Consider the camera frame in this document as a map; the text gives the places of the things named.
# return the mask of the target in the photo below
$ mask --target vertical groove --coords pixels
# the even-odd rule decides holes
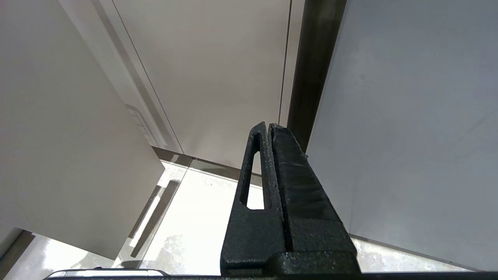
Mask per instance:
[[[128,38],[129,38],[129,40],[131,42],[131,45],[133,46],[133,49],[135,50],[135,53],[136,53],[136,55],[138,57],[138,60],[140,61],[140,64],[141,64],[141,66],[142,66],[142,68],[143,68],[143,70],[145,72],[145,75],[147,76],[147,80],[149,80],[150,86],[152,87],[152,90],[154,91],[154,94],[156,95],[157,100],[158,100],[159,104],[161,105],[162,111],[164,112],[164,115],[166,116],[166,119],[168,120],[168,124],[171,127],[171,131],[173,132],[173,135],[175,136],[176,142],[178,143],[178,146],[180,147],[180,150],[182,151],[182,153],[185,154],[185,152],[183,151],[182,145],[181,145],[180,141],[178,140],[178,137],[176,136],[175,129],[171,125],[171,122],[169,121],[168,115],[166,114],[166,111],[164,110],[164,106],[162,105],[161,100],[160,100],[160,98],[157,95],[157,92],[155,90],[155,87],[154,87],[152,81],[150,80],[149,73],[147,73],[147,69],[143,65],[142,58],[138,54],[138,51],[136,50],[135,44],[133,43],[133,40],[131,39],[131,36],[129,35],[128,29],[126,28],[126,24],[123,21],[123,18],[121,17],[120,11],[118,10],[118,7],[116,7],[116,3],[114,3],[114,0],[112,0],[112,1],[113,1],[114,8],[116,9],[116,12],[118,13],[118,16],[120,17],[121,24],[123,24],[124,30],[126,31],[126,34],[128,35]]]
[[[287,63],[287,47],[289,45],[290,13],[292,10],[292,0],[289,1],[289,17],[287,18],[287,35],[285,37],[285,54],[283,58],[282,88],[280,90],[280,106],[278,107],[278,124],[280,124],[280,114],[282,114],[283,82],[285,80],[285,64]]]

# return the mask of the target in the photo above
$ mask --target floor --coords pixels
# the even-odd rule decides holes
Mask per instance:
[[[219,275],[220,251],[237,181],[207,173],[203,171],[205,164],[199,162],[189,167],[169,162],[163,165],[165,171],[149,210],[115,260],[36,235],[5,279],[40,280],[57,270],[95,267]],[[248,207],[262,209],[260,182],[257,177],[251,182],[255,185],[250,187]],[[167,193],[172,199],[163,203]],[[155,211],[161,205],[164,211]],[[148,223],[152,219],[157,223]],[[353,242],[363,272],[465,271],[366,241]]]

